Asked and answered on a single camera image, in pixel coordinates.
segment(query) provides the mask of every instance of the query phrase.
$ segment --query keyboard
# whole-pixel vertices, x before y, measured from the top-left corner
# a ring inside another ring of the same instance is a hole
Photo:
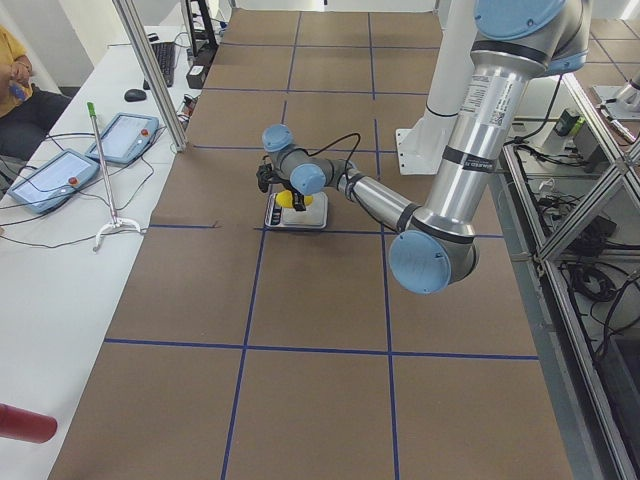
[[[160,66],[160,71],[164,76],[164,81],[167,84],[167,87],[173,85],[173,71],[175,69],[175,48],[176,45],[173,42],[157,42],[152,43],[151,48],[153,49],[153,53],[158,59],[158,65]],[[145,90],[149,90],[149,83],[145,80],[142,88]]]

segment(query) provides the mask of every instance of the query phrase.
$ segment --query red pole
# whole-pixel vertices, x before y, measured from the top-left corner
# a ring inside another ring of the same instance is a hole
[[[58,429],[55,418],[0,403],[0,437],[44,443]]]

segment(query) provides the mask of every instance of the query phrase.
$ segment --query yellow shirt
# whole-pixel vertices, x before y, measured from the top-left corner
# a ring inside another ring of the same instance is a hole
[[[6,28],[0,25],[0,64],[11,65],[17,58],[26,54],[27,50],[24,46]],[[27,98],[31,97],[33,93],[31,87],[23,87],[22,85],[20,87],[27,94]],[[21,103],[13,95],[7,95],[4,100],[0,101],[0,117],[4,117]]]

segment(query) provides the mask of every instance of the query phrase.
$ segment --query white robotic arm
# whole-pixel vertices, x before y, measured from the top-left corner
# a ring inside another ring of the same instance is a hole
[[[347,161],[308,156],[284,125],[263,134],[272,167],[258,172],[262,189],[274,181],[303,195],[337,188],[401,232],[389,262],[403,287],[419,294],[442,290],[469,275],[478,261],[471,220],[526,85],[584,64],[590,18],[590,0],[476,1],[479,34],[471,49],[475,71],[424,206]]]

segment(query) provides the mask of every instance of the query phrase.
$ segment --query table top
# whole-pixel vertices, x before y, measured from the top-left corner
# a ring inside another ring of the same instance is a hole
[[[178,27],[148,27],[162,41],[171,41]],[[169,89],[176,110],[189,89],[186,51],[177,47],[175,83]],[[130,45],[109,47],[104,58],[74,97],[51,135],[91,132],[86,103],[95,104],[101,128],[118,112],[159,115],[151,92],[146,101],[127,103],[124,92],[141,88],[142,72]],[[86,151],[89,137],[57,138],[64,148]],[[30,165],[38,166],[60,148],[43,142]],[[168,132],[140,160],[121,172],[110,167],[116,206],[131,203],[119,214],[148,226],[166,178],[175,147]],[[152,174],[136,192],[146,177]],[[102,181],[85,193],[105,197]],[[8,196],[0,201],[0,224],[35,217]],[[101,200],[75,195],[49,215],[18,225],[6,226],[4,236],[21,242],[54,246],[95,236],[110,220],[109,208]],[[103,239],[98,253],[93,240],[51,249],[7,240],[0,241],[0,283],[3,285],[0,321],[0,402],[44,413],[58,421],[58,432],[49,442],[36,445],[0,438],[3,478],[46,478],[60,451],[83,388],[98,354],[104,333],[142,244],[137,233]]]

